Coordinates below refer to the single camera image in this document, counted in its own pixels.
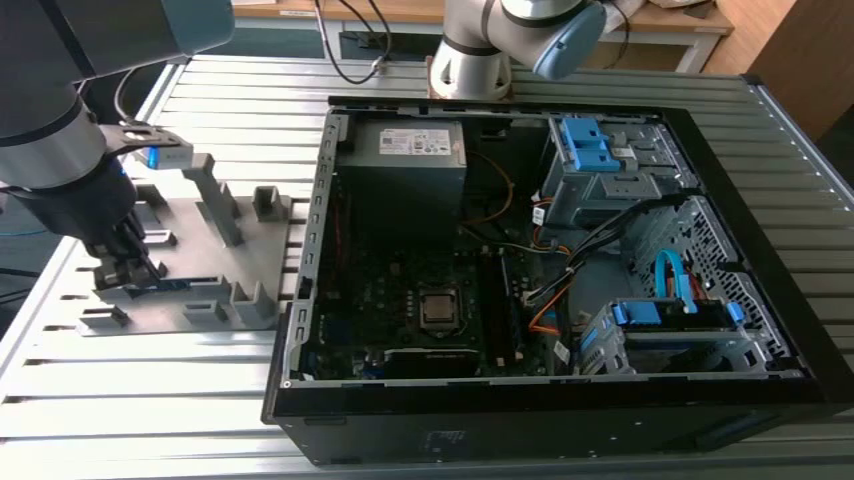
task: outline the gray robot arm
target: gray robot arm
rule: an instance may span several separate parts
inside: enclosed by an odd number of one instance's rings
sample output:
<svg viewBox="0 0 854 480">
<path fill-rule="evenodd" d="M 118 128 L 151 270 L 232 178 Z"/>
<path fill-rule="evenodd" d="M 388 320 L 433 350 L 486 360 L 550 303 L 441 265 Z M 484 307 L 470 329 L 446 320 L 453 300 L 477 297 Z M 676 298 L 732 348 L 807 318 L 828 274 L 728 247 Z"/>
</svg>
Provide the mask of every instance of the gray robot arm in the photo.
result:
<svg viewBox="0 0 854 480">
<path fill-rule="evenodd" d="M 550 80 L 568 77 L 597 45 L 606 12 L 592 0 L 454 0 L 430 86 L 445 98 L 496 100 L 510 90 L 509 56 Z"/>
<path fill-rule="evenodd" d="M 0 181 L 46 227 L 102 260 L 99 288 L 159 275 L 123 146 L 73 84 L 193 55 L 233 31 L 230 0 L 0 0 Z"/>
</svg>

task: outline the power cable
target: power cable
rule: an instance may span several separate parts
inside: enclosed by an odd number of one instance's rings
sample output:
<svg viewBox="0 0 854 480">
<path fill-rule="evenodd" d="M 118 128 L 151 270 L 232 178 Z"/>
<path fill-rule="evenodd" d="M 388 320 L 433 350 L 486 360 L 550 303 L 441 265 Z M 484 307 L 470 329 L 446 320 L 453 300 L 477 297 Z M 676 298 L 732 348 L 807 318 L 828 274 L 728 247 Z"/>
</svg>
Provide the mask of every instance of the power cable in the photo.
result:
<svg viewBox="0 0 854 480">
<path fill-rule="evenodd" d="M 368 28 L 369 32 L 372 32 L 372 35 L 374 35 L 374 37 L 378 38 L 378 34 L 374 31 L 374 28 L 372 27 L 372 24 L 365 19 L 365 17 L 360 13 L 360 11 L 353 7 L 353 5 L 350 5 L 350 3 L 348 3 L 346 0 L 338 0 L 338 1 L 354 13 L 357 18 L 360 18 L 360 21 L 362 21 L 362 23 L 365 24 L 365 27 Z M 374 12 L 377 13 L 377 16 L 380 17 L 381 22 L 384 22 L 384 28 L 386 29 L 386 51 L 377 58 L 377 60 L 374 61 L 374 64 L 372 65 L 372 72 L 364 78 L 354 80 L 344 72 L 341 66 L 338 65 L 338 61 L 336 60 L 336 56 L 333 55 L 333 47 L 330 46 L 330 38 L 329 38 L 329 35 L 326 33 L 326 19 L 324 17 L 324 9 L 321 8 L 321 1 L 316 0 L 316 19 L 318 21 L 318 30 L 321 30 L 321 39 L 324 40 L 324 47 L 326 48 L 326 53 L 328 53 L 328 55 L 330 57 L 330 63 L 333 64 L 333 68 L 336 68 L 336 72 L 338 72 L 338 75 L 345 79 L 345 81 L 348 83 L 352 83 L 353 85 L 362 85 L 369 80 L 372 80 L 372 78 L 374 78 L 374 76 L 380 72 L 381 64 L 385 61 L 389 60 L 389 55 L 392 54 L 392 28 L 389 27 L 389 22 L 386 21 L 386 17 L 384 16 L 384 13 L 381 12 L 380 8 L 377 7 L 377 3 L 374 2 L 374 0 L 369 0 L 369 3 L 372 4 L 372 8 L 374 9 Z"/>
<path fill-rule="evenodd" d="M 605 67 L 606 70 L 613 69 L 617 64 L 621 62 L 624 57 L 626 56 L 626 52 L 629 51 L 629 37 L 632 35 L 632 22 L 629 21 L 629 16 L 620 5 L 617 4 L 617 0 L 608 0 L 612 6 L 617 9 L 620 14 L 624 17 L 624 21 L 626 22 L 626 29 L 624 30 L 624 43 L 620 46 L 620 51 L 617 52 L 617 58 L 614 61 Z"/>
<path fill-rule="evenodd" d="M 141 122 L 134 118 L 133 115 L 129 114 L 123 106 L 125 95 L 129 89 L 129 81 L 131 80 L 131 78 L 134 78 L 139 70 L 141 70 L 141 67 L 137 67 L 127 71 L 127 73 L 125 74 L 125 77 L 122 77 L 122 80 L 119 81 L 119 85 L 117 86 L 117 92 L 113 96 L 113 105 L 117 110 L 117 113 L 119 114 L 119 117 L 122 117 L 122 120 L 125 121 L 125 123 L 127 123 L 129 125 L 147 125 L 146 122 Z"/>
<path fill-rule="evenodd" d="M 0 232 L 0 237 L 33 237 L 34 235 L 42 235 L 47 233 L 47 230 L 34 230 L 31 232 Z"/>
<path fill-rule="evenodd" d="M 0 275 L 11 275 L 14 277 L 39 278 L 42 274 L 31 270 L 19 270 L 18 268 L 0 267 Z"/>
</svg>

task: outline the blue plastic latch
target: blue plastic latch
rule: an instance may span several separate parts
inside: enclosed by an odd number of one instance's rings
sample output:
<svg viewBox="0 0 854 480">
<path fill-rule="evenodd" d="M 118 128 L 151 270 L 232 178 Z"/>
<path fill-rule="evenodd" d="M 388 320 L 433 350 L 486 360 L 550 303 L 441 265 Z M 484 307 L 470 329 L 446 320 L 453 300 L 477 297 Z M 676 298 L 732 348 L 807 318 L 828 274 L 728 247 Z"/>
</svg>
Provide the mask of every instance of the blue plastic latch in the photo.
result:
<svg viewBox="0 0 854 480">
<path fill-rule="evenodd" d="M 614 305 L 612 307 L 612 312 L 614 312 L 614 319 L 617 320 L 617 324 L 626 325 L 629 323 L 629 316 L 626 315 L 626 310 L 624 310 L 624 306 Z"/>
<path fill-rule="evenodd" d="M 161 149 L 151 147 L 149 149 L 149 168 L 153 170 L 158 169 L 158 165 L 161 164 Z"/>
<path fill-rule="evenodd" d="M 617 310 L 622 310 L 624 312 L 624 323 L 621 323 L 620 317 L 617 320 L 620 325 L 625 323 L 632 323 L 633 325 L 663 324 L 663 317 L 659 314 L 659 308 L 656 308 L 655 302 L 621 302 L 620 305 L 614 307 L 616 314 Z"/>
<path fill-rule="evenodd" d="M 612 156 L 608 135 L 593 118 L 565 118 L 564 141 L 576 159 L 580 172 L 620 172 L 621 163 Z"/>
<path fill-rule="evenodd" d="M 582 339 L 580 351 L 584 352 L 585 350 L 588 350 L 588 347 L 590 347 L 590 344 L 593 343 L 593 341 L 597 339 L 598 336 L 600 336 L 600 329 L 594 328 Z"/>
<path fill-rule="evenodd" d="M 743 310 L 743 306 L 736 303 L 736 302 L 731 302 L 727 304 L 727 311 L 731 312 L 731 317 L 733 317 L 733 321 L 736 322 L 736 325 L 741 325 L 743 323 L 745 323 L 745 310 Z"/>
</svg>

